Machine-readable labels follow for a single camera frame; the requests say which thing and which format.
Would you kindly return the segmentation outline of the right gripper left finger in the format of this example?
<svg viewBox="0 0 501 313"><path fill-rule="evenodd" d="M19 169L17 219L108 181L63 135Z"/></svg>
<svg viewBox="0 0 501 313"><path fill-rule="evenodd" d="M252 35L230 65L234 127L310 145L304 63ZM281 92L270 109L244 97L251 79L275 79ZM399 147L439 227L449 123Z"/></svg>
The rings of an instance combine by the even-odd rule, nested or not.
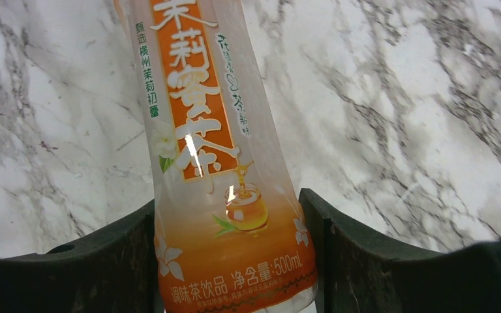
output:
<svg viewBox="0 0 501 313"><path fill-rule="evenodd" d="M0 258L0 312L163 312L155 204L45 254Z"/></svg>

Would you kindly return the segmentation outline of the orange label bottle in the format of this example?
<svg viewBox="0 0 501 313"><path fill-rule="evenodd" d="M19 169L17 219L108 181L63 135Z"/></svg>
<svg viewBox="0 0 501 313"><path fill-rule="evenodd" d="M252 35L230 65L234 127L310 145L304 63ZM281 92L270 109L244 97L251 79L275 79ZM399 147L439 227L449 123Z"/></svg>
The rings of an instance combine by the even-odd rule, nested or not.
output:
<svg viewBox="0 0 501 313"><path fill-rule="evenodd" d="M116 1L130 39L167 312L301 312L311 235L240 1Z"/></svg>

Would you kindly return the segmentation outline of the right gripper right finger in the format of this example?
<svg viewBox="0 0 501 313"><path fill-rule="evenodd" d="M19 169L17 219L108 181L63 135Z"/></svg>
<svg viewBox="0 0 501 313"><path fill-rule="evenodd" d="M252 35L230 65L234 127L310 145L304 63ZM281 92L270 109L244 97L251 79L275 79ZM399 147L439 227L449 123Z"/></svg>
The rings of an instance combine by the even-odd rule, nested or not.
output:
<svg viewBox="0 0 501 313"><path fill-rule="evenodd" d="M393 239L304 188L318 312L501 312L501 241L439 253Z"/></svg>

